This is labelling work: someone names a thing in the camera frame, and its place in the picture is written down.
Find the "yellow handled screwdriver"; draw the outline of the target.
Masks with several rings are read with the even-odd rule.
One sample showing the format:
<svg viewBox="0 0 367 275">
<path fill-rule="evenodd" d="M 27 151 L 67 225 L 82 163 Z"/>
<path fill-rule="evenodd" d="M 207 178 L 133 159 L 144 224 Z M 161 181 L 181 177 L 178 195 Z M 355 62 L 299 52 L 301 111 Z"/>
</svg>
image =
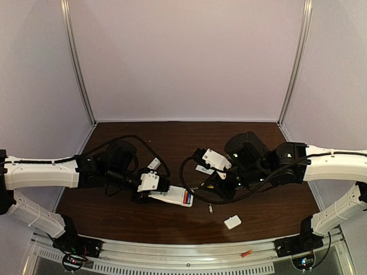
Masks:
<svg viewBox="0 0 367 275">
<path fill-rule="evenodd" d="M 201 185 L 199 185 L 197 187 L 191 187 L 190 189 L 192 191 L 202 190 L 202 191 L 212 192 L 214 190 L 214 186 L 211 185 L 211 184 L 202 183 Z"/>
</svg>

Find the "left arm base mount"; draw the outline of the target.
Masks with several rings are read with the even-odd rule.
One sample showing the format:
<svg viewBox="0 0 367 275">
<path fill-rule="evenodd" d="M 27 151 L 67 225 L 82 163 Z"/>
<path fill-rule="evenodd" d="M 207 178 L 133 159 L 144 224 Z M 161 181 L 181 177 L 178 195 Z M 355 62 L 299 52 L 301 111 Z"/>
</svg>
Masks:
<svg viewBox="0 0 367 275">
<path fill-rule="evenodd" d="M 100 239 L 74 236 L 52 238 L 53 247 L 64 255 L 61 264 L 66 271 L 79 271 L 89 258 L 99 258 L 103 241 Z"/>
</svg>

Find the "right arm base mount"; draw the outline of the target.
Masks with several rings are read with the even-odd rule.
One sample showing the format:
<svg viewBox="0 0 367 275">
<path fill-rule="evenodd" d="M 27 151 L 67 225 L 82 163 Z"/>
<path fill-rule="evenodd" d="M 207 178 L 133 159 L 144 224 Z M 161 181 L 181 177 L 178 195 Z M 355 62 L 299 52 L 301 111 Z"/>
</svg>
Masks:
<svg viewBox="0 0 367 275">
<path fill-rule="evenodd" d="M 295 235 L 276 239 L 274 245 L 278 258 L 290 256 L 293 267 L 306 272 L 317 266 L 314 250 L 323 246 L 323 238 Z"/>
</svg>

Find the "white air conditioner remote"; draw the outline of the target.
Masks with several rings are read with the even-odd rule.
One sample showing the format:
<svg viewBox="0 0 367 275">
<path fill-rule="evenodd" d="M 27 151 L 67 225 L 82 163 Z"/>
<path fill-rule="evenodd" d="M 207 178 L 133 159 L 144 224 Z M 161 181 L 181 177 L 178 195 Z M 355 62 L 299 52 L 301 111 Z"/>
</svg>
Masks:
<svg viewBox="0 0 367 275">
<path fill-rule="evenodd" d="M 165 202 L 165 203 L 170 203 L 170 204 L 179 205 L 183 207 L 191 207 L 183 203 L 185 191 L 187 190 L 183 187 L 170 186 L 170 189 L 168 192 L 152 191 L 149 197 Z"/>
</svg>

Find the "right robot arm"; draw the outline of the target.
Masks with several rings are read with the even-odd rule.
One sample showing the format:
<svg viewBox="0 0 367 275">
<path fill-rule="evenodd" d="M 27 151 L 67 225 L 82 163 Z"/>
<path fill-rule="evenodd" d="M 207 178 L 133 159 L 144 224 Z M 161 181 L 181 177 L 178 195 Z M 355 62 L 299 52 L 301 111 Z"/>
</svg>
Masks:
<svg viewBox="0 0 367 275">
<path fill-rule="evenodd" d="M 269 150 L 254 132 L 239 133 L 224 146 L 225 156 L 207 149 L 198 163 L 212 170 L 200 189 L 223 202 L 234 200 L 240 188 L 254 190 L 268 182 L 272 187 L 312 180 L 350 180 L 350 190 L 324 211 L 301 223 L 303 238 L 323 237 L 327 232 L 366 210 L 366 151 L 334 150 L 284 142 Z"/>
</svg>

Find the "slim white remote control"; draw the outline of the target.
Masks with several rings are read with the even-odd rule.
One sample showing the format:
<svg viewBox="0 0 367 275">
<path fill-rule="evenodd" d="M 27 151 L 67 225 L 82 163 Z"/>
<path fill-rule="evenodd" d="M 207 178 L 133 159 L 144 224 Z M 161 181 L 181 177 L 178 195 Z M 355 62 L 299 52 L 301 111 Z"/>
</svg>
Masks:
<svg viewBox="0 0 367 275">
<path fill-rule="evenodd" d="M 158 158 L 154 158 L 147 167 L 149 169 L 156 170 L 160 165 L 160 160 Z"/>
</svg>

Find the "small white battery cover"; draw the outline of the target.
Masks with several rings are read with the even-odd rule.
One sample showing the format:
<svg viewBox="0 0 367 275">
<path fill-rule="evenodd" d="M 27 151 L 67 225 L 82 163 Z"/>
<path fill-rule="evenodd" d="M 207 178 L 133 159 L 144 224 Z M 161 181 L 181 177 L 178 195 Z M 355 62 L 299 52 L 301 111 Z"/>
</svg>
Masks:
<svg viewBox="0 0 367 275">
<path fill-rule="evenodd" d="M 229 217 L 224 221 L 224 225 L 228 230 L 232 230 L 242 224 L 242 220 L 238 215 Z"/>
</svg>

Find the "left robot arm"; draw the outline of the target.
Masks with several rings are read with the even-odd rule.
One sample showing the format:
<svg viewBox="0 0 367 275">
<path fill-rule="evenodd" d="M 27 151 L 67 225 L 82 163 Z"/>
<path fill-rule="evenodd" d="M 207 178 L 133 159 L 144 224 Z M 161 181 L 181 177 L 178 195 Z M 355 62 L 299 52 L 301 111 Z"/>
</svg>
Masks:
<svg viewBox="0 0 367 275">
<path fill-rule="evenodd" d="M 136 153 L 137 149 L 125 136 L 64 159 L 21 159 L 1 150 L 1 214 L 15 215 L 52 239 L 78 238 L 70 217 L 46 210 L 26 199 L 19 189 L 113 185 L 144 198 L 159 189 L 161 176 L 150 167 L 139 168 Z"/>
</svg>

